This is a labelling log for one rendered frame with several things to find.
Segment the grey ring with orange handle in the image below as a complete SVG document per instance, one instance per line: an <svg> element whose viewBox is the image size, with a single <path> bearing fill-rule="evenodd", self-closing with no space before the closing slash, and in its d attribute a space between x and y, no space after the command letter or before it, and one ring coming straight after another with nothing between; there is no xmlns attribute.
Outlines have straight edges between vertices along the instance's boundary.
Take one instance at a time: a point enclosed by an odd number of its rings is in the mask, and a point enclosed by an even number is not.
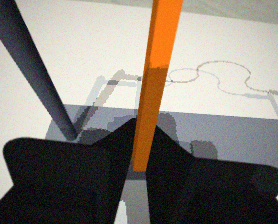
<svg viewBox="0 0 278 224"><path fill-rule="evenodd" d="M132 152L133 171L146 171L183 0L153 0Z"/></svg>

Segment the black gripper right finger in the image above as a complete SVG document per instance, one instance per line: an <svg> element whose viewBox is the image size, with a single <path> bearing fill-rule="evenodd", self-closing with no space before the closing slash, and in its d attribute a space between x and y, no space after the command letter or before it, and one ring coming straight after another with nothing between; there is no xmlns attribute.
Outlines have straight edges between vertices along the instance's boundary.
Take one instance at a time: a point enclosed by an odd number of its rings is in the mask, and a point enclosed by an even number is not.
<svg viewBox="0 0 278 224"><path fill-rule="evenodd" d="M145 173L150 224L180 224L200 186L278 195L277 167L194 157L157 125Z"/></svg>

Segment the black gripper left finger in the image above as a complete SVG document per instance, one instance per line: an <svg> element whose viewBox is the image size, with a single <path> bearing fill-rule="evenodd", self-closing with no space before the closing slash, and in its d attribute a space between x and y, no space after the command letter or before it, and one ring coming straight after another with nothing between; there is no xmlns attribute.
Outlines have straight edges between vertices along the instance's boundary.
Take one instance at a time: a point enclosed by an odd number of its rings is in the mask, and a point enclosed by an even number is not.
<svg viewBox="0 0 278 224"><path fill-rule="evenodd" d="M133 152L137 118L91 144L17 137L3 146L13 184L17 180L91 188L97 222L114 224Z"/></svg>

